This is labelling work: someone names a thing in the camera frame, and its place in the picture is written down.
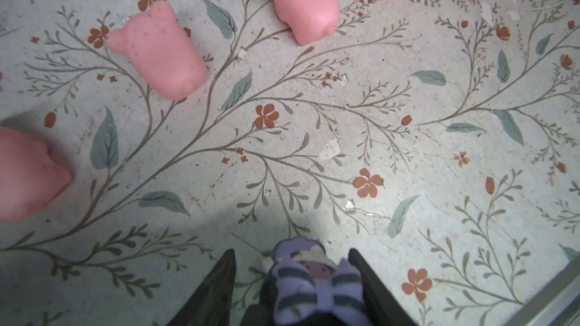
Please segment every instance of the green leaf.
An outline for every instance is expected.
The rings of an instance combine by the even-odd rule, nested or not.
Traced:
[[[498,56],[498,78],[501,83],[506,83],[511,75],[511,69],[509,69],[508,59],[504,50],[499,51]]]
[[[445,75],[437,70],[420,70],[413,73],[411,76],[417,77],[421,82],[426,84],[444,86],[447,83]]]
[[[161,206],[172,212],[183,213],[191,216],[191,214],[189,214],[189,212],[183,206],[183,201],[179,199],[179,196],[171,192],[152,192],[146,194],[141,199],[139,199],[139,206],[141,208]]]
[[[117,127],[112,118],[111,110],[105,106],[107,114],[101,126],[98,127],[93,147],[91,148],[91,164],[97,170],[112,169],[119,162],[119,139]]]
[[[500,119],[500,121],[502,121],[504,131],[516,142],[524,145],[524,138],[521,134],[520,128],[513,120],[511,113],[505,110],[493,110],[492,112]]]
[[[224,8],[220,8],[209,0],[203,0],[208,11],[208,17],[221,30],[221,35],[225,39],[230,39],[236,32],[236,21]]]
[[[580,255],[580,252],[578,252],[575,249],[572,249],[570,247],[565,247],[560,243],[558,243],[558,245],[560,246],[560,248],[562,248],[564,255],[566,255],[566,258],[568,258],[568,260],[570,262],[572,262],[576,257],[578,257],[578,255]]]
[[[548,43],[550,43],[550,37],[552,37],[554,35],[554,33],[548,35],[547,37],[544,37],[543,39],[541,39],[538,42],[538,45],[536,46],[536,53],[539,55],[543,55],[544,52],[546,51],[547,45]]]
[[[417,199],[418,197],[419,195],[407,198],[397,206],[397,209],[393,214],[393,219],[391,220],[387,228],[388,236],[391,237],[391,239],[394,239],[397,236],[397,234],[401,233],[402,226],[405,221],[405,215],[409,211],[411,204],[413,204],[415,199]]]
[[[474,131],[485,131],[485,129],[465,122],[458,122],[449,125],[446,131],[448,133],[472,133]]]
[[[239,80],[236,84],[234,84],[234,88],[231,89],[230,96],[226,99],[226,101],[221,105],[221,111],[227,111],[234,107],[236,103],[243,96],[248,92],[250,87],[252,86],[252,71],[250,71],[244,78]]]

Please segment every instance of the striped bow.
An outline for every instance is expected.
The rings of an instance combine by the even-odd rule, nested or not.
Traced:
[[[272,268],[278,296],[277,326],[294,325],[316,312],[332,314],[347,326],[369,324],[359,270],[342,259],[330,279],[314,279],[302,264],[284,258]]]

